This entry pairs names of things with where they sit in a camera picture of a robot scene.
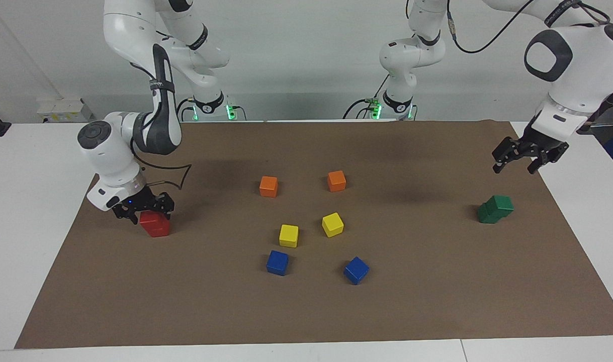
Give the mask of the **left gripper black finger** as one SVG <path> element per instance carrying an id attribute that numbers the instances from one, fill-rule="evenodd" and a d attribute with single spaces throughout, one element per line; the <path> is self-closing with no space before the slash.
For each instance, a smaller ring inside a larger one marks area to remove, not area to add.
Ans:
<path id="1" fill-rule="evenodd" d="M 538 146 L 528 140 L 505 137 L 492 151 L 493 172 L 499 174 L 510 162 L 525 157 L 536 157 Z"/>
<path id="2" fill-rule="evenodd" d="M 549 150 L 536 145 L 530 147 L 530 156 L 535 157 L 535 159 L 528 166 L 529 174 L 535 174 L 539 168 L 548 163 L 556 163 L 569 147 L 570 144 L 568 142 L 562 142 L 557 147 Z"/>

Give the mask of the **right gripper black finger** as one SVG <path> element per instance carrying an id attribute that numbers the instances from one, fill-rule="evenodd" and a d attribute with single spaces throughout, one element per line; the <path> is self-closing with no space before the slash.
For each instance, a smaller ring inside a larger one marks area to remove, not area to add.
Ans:
<path id="1" fill-rule="evenodd" d="M 175 203 L 167 192 L 160 193 L 154 197 L 153 211 L 161 213 L 167 220 L 170 220 L 174 207 Z"/>
<path id="2" fill-rule="evenodd" d="M 139 224 L 136 213 L 148 210 L 148 203 L 143 200 L 126 199 L 112 206 L 112 211 L 118 219 L 128 219 L 134 225 Z"/>

